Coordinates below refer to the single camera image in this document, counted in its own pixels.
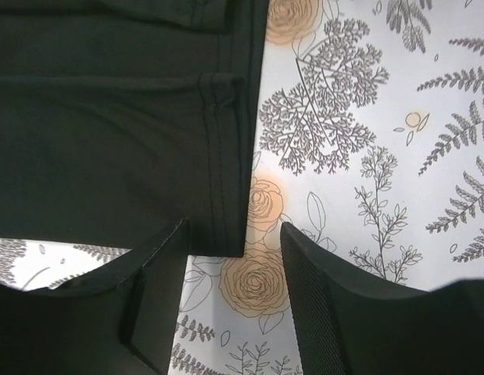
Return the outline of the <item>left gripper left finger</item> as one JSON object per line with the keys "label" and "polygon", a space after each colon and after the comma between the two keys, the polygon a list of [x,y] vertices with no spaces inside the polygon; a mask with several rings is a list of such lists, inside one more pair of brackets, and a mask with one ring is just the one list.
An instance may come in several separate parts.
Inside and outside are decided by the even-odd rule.
{"label": "left gripper left finger", "polygon": [[0,284],[0,374],[165,374],[190,248],[187,220],[60,285]]}

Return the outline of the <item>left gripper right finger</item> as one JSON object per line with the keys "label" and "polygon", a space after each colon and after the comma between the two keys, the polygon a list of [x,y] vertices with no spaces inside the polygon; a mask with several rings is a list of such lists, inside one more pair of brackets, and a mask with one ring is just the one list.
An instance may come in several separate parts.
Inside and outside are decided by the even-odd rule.
{"label": "left gripper right finger", "polygon": [[304,373],[484,374],[484,280],[421,291],[354,266],[290,223],[280,242]]}

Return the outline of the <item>black t shirt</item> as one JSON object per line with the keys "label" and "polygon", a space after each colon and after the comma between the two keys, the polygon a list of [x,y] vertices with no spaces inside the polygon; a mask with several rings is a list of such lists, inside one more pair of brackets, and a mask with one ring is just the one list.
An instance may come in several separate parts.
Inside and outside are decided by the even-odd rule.
{"label": "black t shirt", "polygon": [[0,1],[0,238],[246,238],[266,1]]}

